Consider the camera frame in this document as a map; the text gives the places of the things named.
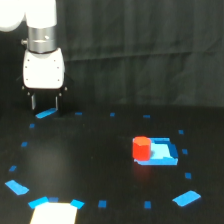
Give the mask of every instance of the black background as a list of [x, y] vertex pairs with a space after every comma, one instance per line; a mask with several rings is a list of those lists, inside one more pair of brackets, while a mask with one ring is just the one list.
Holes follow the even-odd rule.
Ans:
[[[222, 0], [58, 0], [57, 12], [71, 104], [224, 105]], [[1, 100], [22, 38], [25, 22], [0, 33]]]
[[[28, 224], [28, 202], [58, 197], [85, 202], [76, 224], [221, 224], [224, 200], [223, 109], [88, 107], [43, 120], [14, 108], [0, 119], [0, 222]], [[150, 119], [143, 119], [150, 114]], [[169, 137], [177, 166], [134, 163], [135, 136]], [[27, 141], [26, 148], [21, 143]], [[182, 149], [188, 149], [188, 155]], [[15, 172], [9, 168], [16, 165]], [[192, 179], [185, 179], [190, 172]], [[30, 191], [17, 196], [5, 186], [15, 180]], [[193, 190], [201, 199], [183, 208], [172, 202]], [[99, 209], [99, 200], [107, 201]], [[151, 210], [144, 202], [151, 201]]]

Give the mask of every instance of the blue tape marker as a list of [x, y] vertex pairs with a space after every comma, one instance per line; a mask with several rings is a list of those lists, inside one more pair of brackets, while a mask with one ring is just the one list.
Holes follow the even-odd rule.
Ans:
[[149, 138], [149, 139], [151, 140], [152, 143], [156, 143], [157, 141], [159, 141], [159, 142], [163, 142], [163, 141], [170, 142], [169, 138]]
[[106, 201], [99, 201], [98, 207], [99, 208], [106, 208], [107, 207], [107, 202]]
[[42, 204], [44, 204], [46, 202], [49, 202], [48, 198], [47, 197], [43, 197], [43, 198], [37, 199], [35, 201], [31, 201], [28, 204], [29, 204], [30, 208], [34, 209], [38, 205], [42, 205]]
[[9, 169], [9, 172], [13, 172], [16, 170], [16, 166], [11, 166], [11, 168]]
[[27, 142], [23, 142], [21, 147], [27, 147], [28, 143]]
[[179, 134], [180, 135], [183, 135], [184, 134], [184, 131], [183, 130], [179, 130]]
[[42, 118], [44, 118], [44, 117], [47, 117], [47, 116], [49, 116], [49, 115], [55, 113], [56, 111], [57, 111], [56, 108], [51, 108], [51, 109], [49, 109], [49, 110], [46, 110], [46, 111], [44, 111], [44, 112], [41, 112], [41, 113], [37, 114], [36, 117], [39, 118], [39, 119], [42, 119]]
[[58, 198], [56, 198], [56, 197], [51, 197], [51, 198], [48, 198], [48, 201], [49, 201], [49, 202], [58, 202]]
[[178, 159], [173, 158], [150, 159], [148, 161], [138, 161], [135, 159], [134, 161], [142, 166], [176, 166], [178, 163]]
[[6, 182], [5, 185], [7, 187], [9, 187], [14, 193], [16, 193], [17, 195], [22, 195], [22, 194], [26, 194], [29, 189], [18, 184], [16, 181], [11, 180], [9, 182]]
[[178, 158], [177, 148], [170, 141], [157, 141], [157, 140], [155, 140], [152, 143], [155, 143], [155, 144], [166, 144], [166, 145], [168, 145], [169, 151], [170, 151], [170, 156], [173, 157], [173, 158]]
[[143, 115], [143, 118], [150, 118], [150, 115]]
[[75, 115], [81, 116], [82, 115], [82, 112], [76, 112]]
[[185, 178], [186, 179], [191, 179], [191, 173], [185, 173]]
[[35, 124], [30, 124], [30, 128], [34, 128], [35, 127]]
[[184, 155], [188, 155], [188, 151], [187, 151], [187, 149], [182, 149], [182, 153], [183, 153]]
[[145, 201], [144, 208], [145, 209], [151, 209], [151, 202], [150, 201]]
[[72, 200], [71, 202], [71, 205], [80, 209], [82, 208], [82, 206], [84, 205], [85, 203], [81, 202], [81, 201], [77, 201], [77, 200]]
[[173, 158], [178, 158], [178, 152], [177, 152], [177, 148], [174, 144], [168, 143], [167, 144], [170, 150], [170, 156]]
[[183, 207], [199, 198], [201, 198], [201, 195], [197, 194], [194, 191], [188, 191], [187, 193], [182, 194], [177, 198], [174, 198], [172, 201], [176, 202], [179, 206]]

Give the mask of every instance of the dark curtain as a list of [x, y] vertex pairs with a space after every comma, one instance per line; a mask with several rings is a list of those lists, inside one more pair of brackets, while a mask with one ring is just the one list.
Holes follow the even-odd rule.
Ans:
[[[224, 106], [223, 0], [57, 0], [57, 11], [73, 104]], [[22, 63], [26, 37], [25, 23], [0, 33], [0, 64]]]

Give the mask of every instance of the red cube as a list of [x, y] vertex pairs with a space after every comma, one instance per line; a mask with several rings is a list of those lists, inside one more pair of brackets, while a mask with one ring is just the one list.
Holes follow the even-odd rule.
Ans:
[[151, 140], [147, 137], [135, 137], [133, 141], [133, 158], [148, 161], [151, 156]]

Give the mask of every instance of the red block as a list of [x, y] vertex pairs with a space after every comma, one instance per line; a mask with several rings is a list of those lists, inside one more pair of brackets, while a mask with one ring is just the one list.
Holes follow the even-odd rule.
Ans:
[[151, 156], [151, 140], [146, 137], [135, 137], [133, 141], [133, 158], [148, 161]]

